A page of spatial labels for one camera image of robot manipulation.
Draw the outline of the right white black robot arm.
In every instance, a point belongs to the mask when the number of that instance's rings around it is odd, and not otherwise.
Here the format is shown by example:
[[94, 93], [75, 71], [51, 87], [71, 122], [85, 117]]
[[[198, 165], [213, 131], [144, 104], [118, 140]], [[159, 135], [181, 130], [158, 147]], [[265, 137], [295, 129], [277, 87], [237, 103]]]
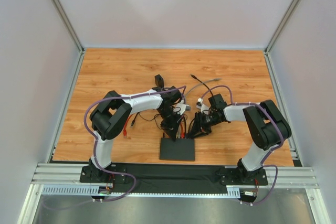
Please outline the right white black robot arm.
[[284, 141], [291, 137], [289, 123], [273, 100], [227, 104], [221, 94], [213, 95], [208, 100], [210, 107], [195, 113], [187, 136], [197, 138], [209, 135], [212, 127], [222, 122], [247, 123], [253, 142], [247, 154], [238, 161], [233, 176], [241, 182], [254, 179], [260, 174], [271, 152], [281, 148]]

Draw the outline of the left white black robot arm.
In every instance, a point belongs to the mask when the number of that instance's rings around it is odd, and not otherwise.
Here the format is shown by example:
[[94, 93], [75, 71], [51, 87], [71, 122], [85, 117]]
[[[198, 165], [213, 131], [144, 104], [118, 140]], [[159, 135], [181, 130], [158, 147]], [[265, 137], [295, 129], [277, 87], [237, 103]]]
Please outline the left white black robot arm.
[[184, 88], [172, 86], [165, 90], [155, 87], [137, 94], [117, 94], [112, 90], [92, 104], [83, 120], [85, 128], [95, 138], [91, 166], [99, 171], [108, 171], [114, 139], [123, 131], [129, 116], [138, 112], [157, 110], [162, 118], [161, 129], [175, 140], [182, 114], [174, 110], [174, 105], [182, 99], [180, 90]]

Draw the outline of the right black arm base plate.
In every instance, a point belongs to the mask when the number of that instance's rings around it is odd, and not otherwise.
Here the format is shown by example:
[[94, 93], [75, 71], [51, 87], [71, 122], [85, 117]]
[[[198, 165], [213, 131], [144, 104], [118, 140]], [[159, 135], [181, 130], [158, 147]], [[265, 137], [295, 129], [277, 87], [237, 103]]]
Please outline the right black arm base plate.
[[259, 168], [255, 171], [249, 172], [242, 167], [228, 167], [223, 166], [217, 172], [220, 182], [223, 185], [246, 185], [255, 186], [268, 185], [266, 171], [263, 168]]

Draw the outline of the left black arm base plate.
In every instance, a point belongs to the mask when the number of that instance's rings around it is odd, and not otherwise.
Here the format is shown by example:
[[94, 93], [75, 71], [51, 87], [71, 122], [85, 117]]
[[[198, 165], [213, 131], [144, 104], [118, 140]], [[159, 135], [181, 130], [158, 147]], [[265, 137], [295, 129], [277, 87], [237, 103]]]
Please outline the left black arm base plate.
[[95, 167], [94, 164], [84, 166], [81, 170], [79, 181], [81, 183], [117, 183], [124, 184], [125, 175], [110, 174]]

